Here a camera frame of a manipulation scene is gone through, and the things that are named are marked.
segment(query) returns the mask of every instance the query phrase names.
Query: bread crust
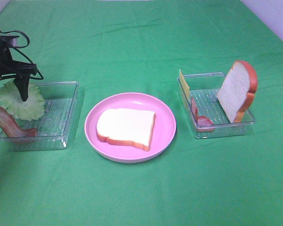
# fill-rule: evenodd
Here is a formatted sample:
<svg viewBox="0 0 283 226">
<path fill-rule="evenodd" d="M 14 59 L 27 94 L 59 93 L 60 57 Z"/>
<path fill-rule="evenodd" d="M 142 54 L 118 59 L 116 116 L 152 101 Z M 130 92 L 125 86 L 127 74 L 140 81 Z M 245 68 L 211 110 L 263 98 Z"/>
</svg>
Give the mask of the bread crust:
<svg viewBox="0 0 283 226">
<path fill-rule="evenodd" d="M 132 140 L 113 140 L 109 137 L 104 137 L 104 136 L 100 135 L 99 133 L 97 133 L 97 137 L 98 137 L 99 141 L 107 142 L 110 145 L 132 146 L 132 147 L 142 149 L 146 152 L 148 152 L 150 150 L 150 146 L 146 146 L 146 145 L 134 142 Z"/>
<path fill-rule="evenodd" d="M 246 94 L 245 101 L 238 110 L 236 117 L 234 119 L 234 122 L 241 122 L 244 117 L 244 112 L 250 107 L 250 105 L 253 103 L 253 100 L 255 98 L 255 93 L 258 88 L 258 78 L 255 69 L 248 62 L 243 60 L 237 60 L 233 64 L 233 67 L 235 67 L 236 63 L 241 63 L 245 67 L 245 69 L 249 74 L 249 79 L 250 79 L 250 88 Z"/>
</svg>

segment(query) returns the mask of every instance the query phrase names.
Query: green cloth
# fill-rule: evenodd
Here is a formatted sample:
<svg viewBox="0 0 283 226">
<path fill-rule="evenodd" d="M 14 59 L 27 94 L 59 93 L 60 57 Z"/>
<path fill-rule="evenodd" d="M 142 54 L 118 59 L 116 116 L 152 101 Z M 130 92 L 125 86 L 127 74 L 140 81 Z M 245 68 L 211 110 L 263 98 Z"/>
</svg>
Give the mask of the green cloth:
<svg viewBox="0 0 283 226">
<path fill-rule="evenodd" d="M 30 37 L 23 51 L 44 81 L 84 92 L 68 148 L 0 141 L 0 226 L 283 226 L 283 43 L 239 0 L 13 0 L 0 28 Z M 253 132 L 195 139 L 178 69 L 227 73 L 237 59 L 258 74 Z M 117 163 L 87 141 L 88 112 L 122 92 L 174 112 L 176 135 L 157 158 Z"/>
</svg>

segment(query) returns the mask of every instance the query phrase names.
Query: toy bacon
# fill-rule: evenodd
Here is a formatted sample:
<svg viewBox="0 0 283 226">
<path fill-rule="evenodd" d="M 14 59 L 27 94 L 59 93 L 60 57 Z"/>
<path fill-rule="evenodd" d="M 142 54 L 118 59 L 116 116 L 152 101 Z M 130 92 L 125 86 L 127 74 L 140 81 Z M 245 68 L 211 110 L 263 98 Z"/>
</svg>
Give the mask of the toy bacon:
<svg viewBox="0 0 283 226">
<path fill-rule="evenodd" d="M 198 115 L 198 107 L 196 105 L 196 102 L 193 97 L 191 97 L 191 110 L 194 114 L 196 123 L 200 126 L 208 126 L 213 125 L 213 122 L 211 119 L 207 118 L 206 116 L 199 116 Z M 214 129 L 205 129 L 205 128 L 197 128 L 198 132 L 212 132 Z"/>
<path fill-rule="evenodd" d="M 0 106 L 0 127 L 8 137 L 34 137 L 37 128 L 21 129 L 15 119 Z"/>
</svg>

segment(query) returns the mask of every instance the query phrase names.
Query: bread slice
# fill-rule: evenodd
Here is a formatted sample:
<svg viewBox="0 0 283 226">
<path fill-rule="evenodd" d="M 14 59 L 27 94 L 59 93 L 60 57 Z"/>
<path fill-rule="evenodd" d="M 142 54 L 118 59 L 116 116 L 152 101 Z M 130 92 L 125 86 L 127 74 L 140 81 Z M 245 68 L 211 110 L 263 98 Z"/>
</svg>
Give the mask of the bread slice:
<svg viewBox="0 0 283 226">
<path fill-rule="evenodd" d="M 217 93 L 220 105 L 230 122 L 241 122 L 252 104 L 258 87 L 257 74 L 246 61 L 237 60 Z"/>
<path fill-rule="evenodd" d="M 155 112 L 128 108 L 107 109 L 100 115 L 97 137 L 111 145 L 150 150 Z"/>
</svg>

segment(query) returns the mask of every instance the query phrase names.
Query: clear plastic container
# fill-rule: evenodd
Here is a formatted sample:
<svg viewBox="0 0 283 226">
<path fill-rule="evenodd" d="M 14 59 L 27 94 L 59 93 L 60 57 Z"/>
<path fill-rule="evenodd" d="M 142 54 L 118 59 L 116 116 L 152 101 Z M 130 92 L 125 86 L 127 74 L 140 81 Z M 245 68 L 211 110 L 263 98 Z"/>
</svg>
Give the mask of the clear plastic container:
<svg viewBox="0 0 283 226">
<path fill-rule="evenodd" d="M 38 120 L 19 120 L 23 129 L 37 128 L 35 137 L 7 137 L 3 131 L 0 139 L 13 151 L 52 150 L 66 148 L 78 107 L 78 86 L 75 81 L 36 83 L 45 99 L 45 113 Z"/>
<path fill-rule="evenodd" d="M 255 118 L 249 109 L 245 111 L 242 122 L 230 123 L 216 97 L 225 79 L 225 74 L 190 74 L 183 77 L 190 87 L 190 92 L 187 98 L 183 88 L 184 85 L 181 84 L 178 77 L 181 98 L 196 138 L 230 137 L 245 135 L 252 131 L 250 125 L 255 122 Z M 195 115 L 191 110 L 191 97 L 194 98 L 198 107 L 198 115 L 211 119 L 214 123 L 213 125 L 202 126 L 196 122 Z"/>
</svg>

